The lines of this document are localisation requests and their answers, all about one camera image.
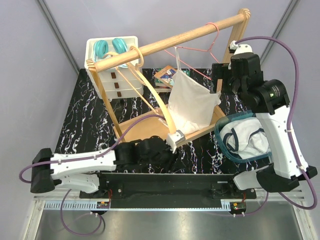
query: teal basket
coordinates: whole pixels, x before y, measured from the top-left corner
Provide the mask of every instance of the teal basket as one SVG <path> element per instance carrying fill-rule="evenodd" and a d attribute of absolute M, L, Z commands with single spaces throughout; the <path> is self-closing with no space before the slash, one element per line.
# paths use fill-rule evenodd
<path fill-rule="evenodd" d="M 251 161 L 255 161 L 255 160 L 259 160 L 259 159 L 263 159 L 263 158 L 267 158 L 267 157 L 271 156 L 271 152 L 267 152 L 266 154 L 250 157 L 250 158 L 247 158 L 247 159 L 239 158 L 234 153 L 231 153 L 231 152 L 228 151 L 227 146 L 224 144 L 224 141 L 221 138 L 220 131 L 228 123 L 231 123 L 231 122 L 237 121 L 237 120 L 242 120 L 242 119 L 246 119 L 246 118 L 255 117 L 255 116 L 256 115 L 254 113 L 252 113 L 251 111 L 244 111 L 244 112 L 239 112 L 239 113 L 236 113 L 236 114 L 232 114 L 232 115 L 229 115 L 229 116 L 222 117 L 215 124 L 214 134 L 215 134 L 215 138 L 216 138 L 216 140 L 218 142 L 218 145 L 222 150 L 222 153 L 226 156 L 226 158 L 230 159 L 231 161 L 233 161 L 235 163 L 243 164 L 243 163 L 248 163 L 248 162 L 251 162 Z"/>

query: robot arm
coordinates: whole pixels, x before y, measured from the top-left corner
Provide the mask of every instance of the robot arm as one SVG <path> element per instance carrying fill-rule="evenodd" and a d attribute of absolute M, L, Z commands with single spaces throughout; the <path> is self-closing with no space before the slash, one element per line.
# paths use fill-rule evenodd
<path fill-rule="evenodd" d="M 230 51 L 234 53 L 230 64 L 212 65 L 211 92 L 217 91 L 218 79 L 222 79 L 222 92 L 237 95 L 255 113 L 272 152 L 270 165 L 242 172 L 234 176 L 233 183 L 239 190 L 263 188 L 271 193 L 289 192 L 305 179 L 301 171 L 312 178 L 317 175 L 317 169 L 307 164 L 292 132 L 301 161 L 301 167 L 297 166 L 287 133 L 290 107 L 286 88 L 277 79 L 264 81 L 259 56 L 252 53 L 249 45 L 232 42 Z"/>
<path fill-rule="evenodd" d="M 52 154 L 50 148 L 43 148 L 34 158 L 32 164 L 45 161 L 60 162 L 32 168 L 31 193 L 40 194 L 54 189 L 73 189 L 94 193 L 99 188 L 96 174 L 84 174 L 91 171 L 114 171 L 116 166 L 115 151 L 105 149 L 77 154 Z"/>

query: white cloth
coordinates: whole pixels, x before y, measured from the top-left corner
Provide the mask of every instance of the white cloth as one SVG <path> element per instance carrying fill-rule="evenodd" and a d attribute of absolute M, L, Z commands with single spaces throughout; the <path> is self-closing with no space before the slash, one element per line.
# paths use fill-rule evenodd
<path fill-rule="evenodd" d="M 231 153 L 242 159 L 256 157 L 270 151 L 266 134 L 256 117 L 248 117 L 228 123 L 220 136 Z"/>
<path fill-rule="evenodd" d="M 168 101 L 168 111 L 175 127 L 183 134 L 199 131 L 210 125 L 214 108 L 221 103 L 220 92 L 210 90 L 186 75 L 180 67 L 177 48 L 177 72 L 173 75 L 173 88 Z"/>

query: teal headphones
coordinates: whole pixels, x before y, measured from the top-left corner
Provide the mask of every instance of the teal headphones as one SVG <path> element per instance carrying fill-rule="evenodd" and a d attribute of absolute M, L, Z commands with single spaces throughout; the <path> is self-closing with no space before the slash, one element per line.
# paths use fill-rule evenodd
<path fill-rule="evenodd" d="M 127 44 L 123 38 L 116 37 L 112 40 L 112 45 L 117 54 L 123 54 L 128 51 Z M 96 62 L 96 57 L 103 59 L 105 54 L 109 52 L 109 46 L 106 40 L 96 41 L 93 45 L 93 55 L 94 61 Z"/>

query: small drawer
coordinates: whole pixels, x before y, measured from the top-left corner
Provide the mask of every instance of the small drawer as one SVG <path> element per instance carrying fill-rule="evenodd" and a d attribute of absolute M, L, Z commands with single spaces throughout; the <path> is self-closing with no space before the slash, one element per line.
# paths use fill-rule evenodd
<path fill-rule="evenodd" d="M 119 67 L 119 71 L 126 77 L 126 79 L 136 79 L 135 75 L 128 68 Z M 125 81 L 125 79 L 115 69 L 109 69 L 99 72 L 101 82 Z"/>
<path fill-rule="evenodd" d="M 136 88 L 136 90 L 142 95 L 144 94 L 144 87 Z M 108 99 L 126 99 L 126 98 L 136 98 L 139 95 L 133 89 L 125 89 L 125 90 L 112 90 L 105 91 Z"/>
<path fill-rule="evenodd" d="M 130 80 L 130 83 L 136 88 L 141 88 L 142 84 L 137 79 Z M 129 90 L 132 87 L 129 85 L 127 81 L 103 81 L 102 85 L 105 91 L 110 90 Z"/>

